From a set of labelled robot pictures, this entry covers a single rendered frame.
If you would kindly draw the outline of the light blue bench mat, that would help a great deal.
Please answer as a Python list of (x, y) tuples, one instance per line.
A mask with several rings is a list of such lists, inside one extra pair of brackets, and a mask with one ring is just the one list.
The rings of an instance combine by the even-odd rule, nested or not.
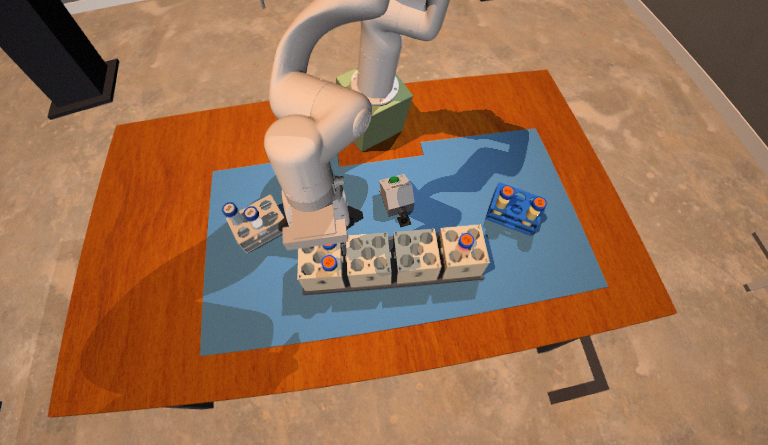
[[(272, 195), (285, 217), (271, 163), (213, 171), (200, 356), (269, 348), (441, 321), (608, 287), (536, 130), (420, 142), (422, 156), (339, 167), (348, 206), (363, 219), (348, 236), (481, 225), (489, 264), (482, 280), (303, 295), (298, 249), (283, 233), (246, 254), (222, 207)], [(410, 221), (388, 216), (379, 180), (404, 174)], [(498, 182), (545, 198), (530, 236), (485, 219)]]

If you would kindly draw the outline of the blue tube rack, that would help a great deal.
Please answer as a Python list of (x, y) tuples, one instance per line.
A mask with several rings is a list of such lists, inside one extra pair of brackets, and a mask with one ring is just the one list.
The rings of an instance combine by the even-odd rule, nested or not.
[[(526, 191), (523, 191), (523, 190), (520, 190), (520, 189), (517, 189), (517, 188), (513, 187), (515, 189), (515, 194), (516, 193), (524, 194), (526, 199), (515, 195), (516, 199), (513, 197), (510, 200), (510, 202), (508, 203), (508, 205), (507, 205), (507, 207), (505, 209), (500, 209), (500, 208), (498, 208), (496, 206), (495, 203), (496, 203), (496, 199), (497, 199), (497, 197), (499, 195), (500, 189), (504, 185), (506, 185), (506, 184), (502, 183), (499, 186), (497, 186), (496, 192), (494, 192), (492, 200), (491, 200), (491, 203), (490, 203), (490, 206), (489, 206), (489, 209), (491, 211), (488, 209), (488, 212), (487, 212), (487, 215), (486, 215), (485, 219), (531, 236), (534, 233), (534, 231), (537, 229), (537, 227), (539, 226), (542, 212), (539, 214), (539, 216), (535, 220), (530, 220), (526, 216), (526, 211), (531, 206), (530, 204), (531, 204), (532, 201), (530, 199), (536, 197), (537, 195), (534, 195), (534, 194), (531, 194), (531, 193), (528, 193)], [(516, 200), (519, 200), (519, 201), (522, 201), (522, 202), (519, 202), (519, 201), (516, 201)], [(520, 207), (521, 207), (521, 209), (520, 209)], [(503, 216), (502, 215), (500, 216), (498, 214), (493, 213), (492, 210), (495, 210), (495, 211), (498, 211), (498, 212), (501, 212), (501, 213), (504, 213), (504, 214), (502, 214)], [(522, 220), (525, 221), (525, 222), (534, 224), (534, 225), (532, 225), (532, 227), (530, 227), (528, 225), (522, 224), (521, 223)]]

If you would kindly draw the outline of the conical tube with pink liquid and blue cap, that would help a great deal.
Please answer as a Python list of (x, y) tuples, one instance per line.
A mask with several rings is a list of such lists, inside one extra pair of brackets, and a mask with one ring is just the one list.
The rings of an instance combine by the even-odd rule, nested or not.
[(463, 233), (458, 240), (458, 247), (462, 251), (469, 251), (474, 244), (474, 237), (470, 233)]

